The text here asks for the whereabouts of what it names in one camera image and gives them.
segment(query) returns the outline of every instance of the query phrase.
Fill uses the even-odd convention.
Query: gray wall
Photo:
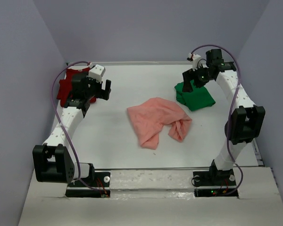
[[[283,0],[271,0],[239,56],[242,83],[266,109],[258,138],[264,163],[274,168],[283,199]]]
[[[0,226],[16,226],[32,149],[53,120],[49,93],[65,65],[32,0],[0,0]]]
[[[269,0],[34,2],[67,61],[184,61],[207,43],[238,55]]]

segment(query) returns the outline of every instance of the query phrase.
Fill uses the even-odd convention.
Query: green cloth
[[[196,111],[204,107],[211,107],[216,103],[205,87],[196,88],[192,82],[191,85],[193,87],[192,93],[182,92],[183,82],[178,83],[175,86],[176,100],[179,103],[187,106],[191,111]]]

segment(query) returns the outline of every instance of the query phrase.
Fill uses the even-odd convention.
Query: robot
[[[196,88],[201,88],[209,81],[215,80],[229,103],[233,103],[231,119],[225,124],[226,139],[222,150],[212,161],[208,171],[193,172],[194,183],[192,184],[195,187],[216,187],[222,186],[226,180],[229,186],[235,186],[233,165],[246,144],[258,137],[265,116],[264,107],[256,106],[242,85],[235,93],[239,84],[237,70],[234,62],[224,61],[221,49],[207,51],[206,63],[202,63],[203,59],[197,54],[189,54],[188,60],[192,62],[192,68],[183,72],[183,92],[193,92],[191,82]],[[90,99],[96,97],[108,100],[111,92],[109,80],[106,81],[105,89],[102,89],[105,68],[100,65],[90,68],[88,72],[75,74],[71,79],[72,90],[61,115],[61,122],[70,139],[77,125],[85,117],[90,106]],[[39,182],[70,184],[83,178],[89,187],[96,187],[95,178],[103,176],[102,179],[105,180],[104,176],[106,178],[109,176],[109,174],[103,175],[103,172],[95,172],[91,163],[80,163],[80,170],[78,170],[78,165],[73,163],[68,152],[68,146],[66,135],[58,123],[44,143],[34,147],[33,162]]]

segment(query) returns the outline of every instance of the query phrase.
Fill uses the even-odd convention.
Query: towel
[[[158,146],[158,134],[164,125],[172,125],[169,136],[182,142],[192,122],[177,103],[159,97],[151,98],[139,106],[129,107],[127,112],[139,145],[153,150]]]
[[[194,90],[191,93],[184,93],[182,91],[183,82],[178,83],[175,86],[176,100],[179,103],[187,106],[191,111],[196,111],[204,107],[211,107],[216,103],[205,87],[196,88],[193,85],[192,81],[191,81],[191,85]]]

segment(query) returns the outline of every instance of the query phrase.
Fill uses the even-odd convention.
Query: salmon towel
[[[172,125],[169,136],[182,142],[192,122],[177,103],[159,97],[151,98],[139,106],[128,107],[127,112],[139,145],[153,150],[158,146],[158,134],[164,125]]]

